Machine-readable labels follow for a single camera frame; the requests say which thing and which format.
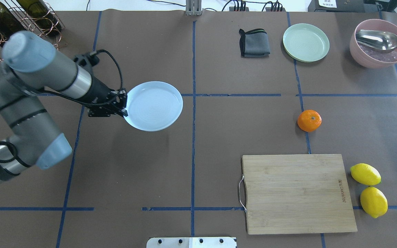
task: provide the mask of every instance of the cutting board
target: cutting board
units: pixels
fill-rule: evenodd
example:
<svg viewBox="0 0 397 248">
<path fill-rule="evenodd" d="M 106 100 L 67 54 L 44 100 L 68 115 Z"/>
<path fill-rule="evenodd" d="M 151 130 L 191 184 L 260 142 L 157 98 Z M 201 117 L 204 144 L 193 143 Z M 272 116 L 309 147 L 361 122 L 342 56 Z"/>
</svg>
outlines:
<svg viewBox="0 0 397 248">
<path fill-rule="evenodd" d="M 248 234 L 357 232 L 341 154 L 244 155 Z"/>
</svg>

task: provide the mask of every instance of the ice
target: ice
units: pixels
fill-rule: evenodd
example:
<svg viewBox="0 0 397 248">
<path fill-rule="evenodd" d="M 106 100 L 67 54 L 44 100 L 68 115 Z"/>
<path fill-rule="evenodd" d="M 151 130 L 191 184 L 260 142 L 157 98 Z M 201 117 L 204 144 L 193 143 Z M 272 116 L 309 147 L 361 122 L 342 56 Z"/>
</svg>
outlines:
<svg viewBox="0 0 397 248">
<path fill-rule="evenodd" d="M 358 44 L 359 47 L 361 47 L 361 49 L 370 57 L 379 60 L 379 61 L 383 61 L 383 62 L 395 62 L 397 61 L 397 51 L 394 49 L 391 52 L 384 52 L 384 51 L 379 51 L 376 49 L 372 49 L 371 47 L 368 47 L 366 45 L 363 44 Z"/>
</svg>

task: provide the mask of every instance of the yellow lemon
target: yellow lemon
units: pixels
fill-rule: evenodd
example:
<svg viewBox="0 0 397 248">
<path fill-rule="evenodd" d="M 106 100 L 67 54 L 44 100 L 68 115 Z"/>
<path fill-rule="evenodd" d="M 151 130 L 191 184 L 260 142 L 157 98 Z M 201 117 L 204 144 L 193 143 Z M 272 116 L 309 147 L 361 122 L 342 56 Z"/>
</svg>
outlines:
<svg viewBox="0 0 397 248">
<path fill-rule="evenodd" d="M 371 165 L 360 163 L 350 167 L 353 179 L 363 185 L 377 185 L 381 182 L 381 175 Z"/>
<path fill-rule="evenodd" d="M 363 190 L 360 200 L 364 211 L 373 218 L 382 216 L 387 212 L 387 198 L 375 187 L 367 187 Z"/>
</svg>

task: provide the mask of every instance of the orange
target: orange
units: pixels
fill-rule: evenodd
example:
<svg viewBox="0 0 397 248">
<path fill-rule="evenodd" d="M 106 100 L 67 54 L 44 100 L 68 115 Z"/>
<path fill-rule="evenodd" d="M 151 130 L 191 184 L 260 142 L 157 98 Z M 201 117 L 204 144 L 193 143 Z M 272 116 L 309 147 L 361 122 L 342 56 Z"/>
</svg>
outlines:
<svg viewBox="0 0 397 248">
<path fill-rule="evenodd" d="M 297 123 L 303 131 L 312 132 L 321 125 L 321 116 L 315 110 L 304 110 L 298 116 Z"/>
</svg>

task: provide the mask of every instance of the gray table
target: gray table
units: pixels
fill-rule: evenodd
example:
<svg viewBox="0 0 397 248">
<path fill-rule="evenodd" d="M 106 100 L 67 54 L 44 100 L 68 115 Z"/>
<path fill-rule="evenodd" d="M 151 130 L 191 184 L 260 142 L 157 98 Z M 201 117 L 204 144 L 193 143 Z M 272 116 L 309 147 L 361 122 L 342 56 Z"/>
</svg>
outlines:
<svg viewBox="0 0 397 248">
<path fill-rule="evenodd" d="M 170 83 L 183 95 L 183 112 L 168 129 L 149 133 L 117 116 L 88 118 L 80 105 L 40 97 L 74 154 L 0 185 L 0 247 L 137 248 L 150 237 L 190 236 L 232 236 L 243 248 L 397 247 L 397 67 L 365 69 L 348 50 L 356 25 L 378 13 L 58 15 L 69 43 L 62 52 L 109 50 L 128 89 L 151 80 Z M 397 14 L 382 17 L 397 24 Z M 295 63 L 284 51 L 284 31 L 300 22 L 329 37 L 321 61 Z M 239 28 L 264 28 L 271 55 L 241 58 Z M 94 73 L 118 87 L 107 56 Z M 309 135 L 296 126 L 302 109 L 323 118 Z M 0 140 L 10 133 L 0 118 Z M 248 235 L 236 190 L 241 155 L 308 152 L 342 154 L 358 232 Z M 349 174 L 359 162 L 383 177 L 377 187 L 389 210 L 378 219 L 360 207 L 365 186 Z"/>
</svg>

